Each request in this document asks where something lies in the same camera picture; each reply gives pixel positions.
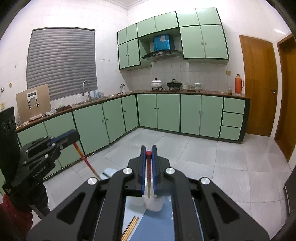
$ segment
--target drawer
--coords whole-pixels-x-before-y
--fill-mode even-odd
[[[236,140],[239,139],[241,129],[236,127],[229,126],[221,126],[220,138],[228,139],[228,140]]]
[[[222,125],[241,128],[243,117],[242,114],[223,112]]]
[[[244,113],[245,100],[236,98],[224,98],[224,111],[234,113]]]

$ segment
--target cabinet door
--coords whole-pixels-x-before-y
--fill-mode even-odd
[[[156,95],[137,95],[140,126],[157,128]]]
[[[22,146],[35,141],[41,137],[47,136],[44,123],[39,123],[17,134]]]
[[[206,58],[228,58],[226,41],[222,26],[201,26]]]
[[[170,28],[177,28],[178,21],[176,12],[169,12],[155,17],[156,31],[162,31]]]
[[[157,94],[158,128],[167,131],[180,129],[180,95]]]
[[[138,39],[128,41],[128,66],[140,64]]]
[[[120,98],[102,104],[110,143],[125,132]]]
[[[200,26],[181,27],[180,33],[184,58],[204,58],[205,49]]]
[[[220,18],[215,7],[197,8],[196,13],[200,25],[220,24]]]
[[[119,58],[120,69],[128,67],[128,44],[127,43],[118,45],[118,58]]]
[[[126,28],[120,30],[117,32],[117,37],[118,37],[118,45],[125,43],[127,41],[126,37]]]
[[[199,25],[195,9],[177,11],[179,27]]]
[[[63,114],[58,117],[45,121],[45,127],[50,137],[51,136],[57,137],[69,130],[72,130],[72,129],[75,130],[72,113]],[[77,145],[82,151],[79,141],[77,141]],[[70,145],[61,151],[59,161],[62,167],[65,167],[68,164],[71,164],[77,161],[79,158],[80,158],[80,155],[76,151],[75,147],[73,145]]]
[[[137,23],[137,29],[138,29],[138,37],[155,33],[156,28],[155,28],[155,20],[154,17],[145,19],[141,22]]]
[[[109,144],[102,104],[75,110],[73,113],[85,154]]]
[[[201,95],[181,95],[181,132],[199,135]]]
[[[200,135],[216,138],[219,137],[222,109],[223,97],[202,96]]]
[[[126,125],[126,132],[136,128],[139,125],[136,96],[126,96],[121,98],[124,123]]]
[[[127,41],[130,41],[132,39],[136,39],[138,37],[138,33],[137,33],[137,24],[133,24],[131,26],[128,26],[126,28],[126,38]]]

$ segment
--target range hood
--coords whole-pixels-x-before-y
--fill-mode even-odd
[[[155,62],[175,56],[183,56],[183,54],[179,50],[165,49],[151,52],[149,54],[146,54],[142,58],[147,59],[151,62]]]

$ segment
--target window blind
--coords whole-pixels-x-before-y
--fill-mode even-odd
[[[44,28],[32,31],[27,59],[28,89],[48,84],[50,100],[55,100],[82,93],[85,80],[90,91],[98,89],[94,30]]]

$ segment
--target wooden door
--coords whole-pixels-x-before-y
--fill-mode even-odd
[[[281,113],[275,141],[289,160],[296,144],[296,42],[291,35],[278,43],[282,73]]]
[[[239,36],[244,58],[245,95],[251,98],[246,133],[269,136],[277,99],[277,70],[271,42]]]

